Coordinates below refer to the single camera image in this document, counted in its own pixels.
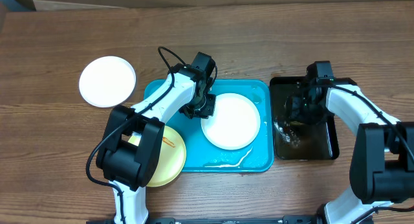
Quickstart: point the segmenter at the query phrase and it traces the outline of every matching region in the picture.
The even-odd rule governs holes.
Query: black cable
[[[414,211],[414,206],[409,208],[393,208],[393,207],[374,207],[364,214],[362,214],[359,218],[355,219],[351,222],[351,224],[357,224],[358,222],[364,220],[365,218],[368,218],[372,213],[378,213],[379,210],[388,210],[393,212],[412,212]]]
[[[214,67],[215,67],[215,76],[214,76],[214,79],[212,80],[212,82],[210,82],[210,84],[208,84],[208,87],[206,88],[206,90],[209,90],[210,88],[212,88],[212,86],[213,86],[213,84],[215,82],[215,79],[217,78],[217,65],[214,65]]]
[[[407,151],[409,156],[411,157],[411,160],[414,162],[414,154],[412,150],[409,148],[408,143],[406,142],[405,138],[402,136],[402,134],[399,132],[399,130],[392,124],[387,118],[385,118],[382,114],[382,111],[379,111],[377,108],[374,107],[374,105],[368,101],[368,99],[364,98],[363,96],[359,95],[357,92],[350,91],[346,88],[337,86],[337,85],[312,85],[310,87],[307,87],[307,89],[312,89],[313,87],[328,87],[328,88],[334,88],[339,89],[341,91],[345,91],[347,93],[352,94],[353,96],[359,98],[361,101],[363,101],[382,121],[384,121],[397,135],[397,137],[400,139],[400,142],[402,143],[402,146]]]
[[[136,120],[142,113],[145,113],[146,111],[150,110],[155,104],[157,104],[160,100],[162,100],[169,93],[169,91],[174,87],[174,82],[175,82],[174,73],[171,70],[171,67],[169,66],[169,63],[165,59],[164,55],[161,53],[161,49],[164,49],[167,52],[174,55],[183,65],[186,64],[179,56],[177,56],[171,50],[169,50],[165,47],[158,47],[158,53],[160,54],[160,56],[161,56],[162,60],[164,61],[164,63],[167,65],[169,73],[171,75],[171,83],[170,83],[168,89],[162,95],[160,95],[156,100],[154,100],[154,102],[150,103],[148,106],[146,106],[143,110],[139,111],[138,113],[135,113],[131,118],[126,120],[119,127],[117,127],[114,131],[112,131],[110,134],[108,134],[108,136],[106,136],[106,138],[104,138],[101,142],[99,142],[99,144],[91,152],[91,154],[90,154],[90,156],[89,156],[89,158],[86,162],[86,176],[88,177],[88,179],[90,181],[92,181],[92,182],[94,182],[98,185],[103,185],[103,186],[108,186],[108,187],[114,188],[118,192],[118,196],[119,196],[119,200],[120,200],[121,221],[122,221],[123,224],[126,224],[126,222],[125,222],[125,215],[124,215],[124,198],[123,198],[123,194],[122,194],[123,192],[122,192],[121,188],[119,186],[114,185],[114,184],[104,182],[104,181],[100,181],[100,180],[97,180],[94,177],[92,177],[92,175],[91,175],[91,162],[92,162],[93,157],[95,156],[96,152],[98,152],[100,147],[110,137],[112,137],[115,133],[119,133],[119,131],[122,133],[130,125],[130,123],[132,123],[132,121]]]

